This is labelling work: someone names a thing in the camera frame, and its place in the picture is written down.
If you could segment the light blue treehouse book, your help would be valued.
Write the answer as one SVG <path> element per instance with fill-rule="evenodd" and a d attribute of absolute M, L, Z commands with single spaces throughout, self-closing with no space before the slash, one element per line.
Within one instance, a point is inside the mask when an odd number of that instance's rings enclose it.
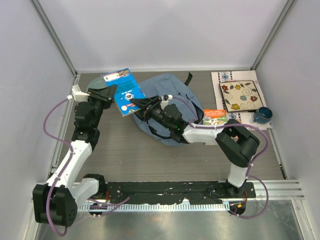
<path fill-rule="evenodd" d="M 140 108 L 131 102 L 132 99 L 145 99 L 143 91 L 128 68 L 102 75 L 107 87 L 116 85 L 114 102 L 122 117 L 137 112 Z"/>

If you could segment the light blue student backpack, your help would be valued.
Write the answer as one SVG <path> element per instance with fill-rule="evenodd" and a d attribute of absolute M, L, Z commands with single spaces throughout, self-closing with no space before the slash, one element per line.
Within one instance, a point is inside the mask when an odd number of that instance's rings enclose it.
<path fill-rule="evenodd" d="M 192 78 L 189 73 L 186 81 L 181 81 L 166 73 L 140 82 L 146 101 L 132 114 L 137 126 L 164 145 L 187 144 L 183 131 L 189 123 L 200 124 L 204 117 L 200 101 L 189 88 Z"/>

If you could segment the orange treehouse book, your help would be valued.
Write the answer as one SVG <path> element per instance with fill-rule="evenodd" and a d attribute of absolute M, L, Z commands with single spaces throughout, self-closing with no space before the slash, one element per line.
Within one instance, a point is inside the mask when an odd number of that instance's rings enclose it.
<path fill-rule="evenodd" d="M 224 109 L 204 109 L 203 112 L 202 123 L 204 125 L 223 125 L 228 121 Z"/>

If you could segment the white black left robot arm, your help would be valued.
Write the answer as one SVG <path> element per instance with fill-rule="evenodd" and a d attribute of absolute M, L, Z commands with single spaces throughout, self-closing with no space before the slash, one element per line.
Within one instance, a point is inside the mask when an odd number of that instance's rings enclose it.
<path fill-rule="evenodd" d="M 101 89 L 90 88 L 82 92 L 74 85 L 63 102 L 77 102 L 74 112 L 75 129 L 71 142 L 60 139 L 48 131 L 45 134 L 68 146 L 62 162 L 45 183 L 38 183 L 33 191 L 34 218 L 37 223 L 70 227 L 77 216 L 78 207 L 91 196 L 100 200 L 107 192 L 105 178 L 89 174 L 79 184 L 76 177 L 95 149 L 100 131 L 98 125 L 103 111 L 110 108 L 117 90 L 116 85 Z"/>

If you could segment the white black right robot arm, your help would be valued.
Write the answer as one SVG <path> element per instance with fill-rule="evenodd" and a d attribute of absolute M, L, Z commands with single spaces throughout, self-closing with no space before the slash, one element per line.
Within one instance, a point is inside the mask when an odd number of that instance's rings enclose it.
<path fill-rule="evenodd" d="M 256 154 L 260 141 L 246 127 L 230 119 L 225 124 L 196 124 L 183 120 L 178 107 L 170 103 L 174 96 L 132 98 L 131 103 L 139 107 L 135 114 L 143 121 L 154 120 L 169 131 L 167 139 L 180 144 L 216 143 L 231 162 L 225 182 L 225 192 L 233 198 L 244 192 L 250 161 Z"/>

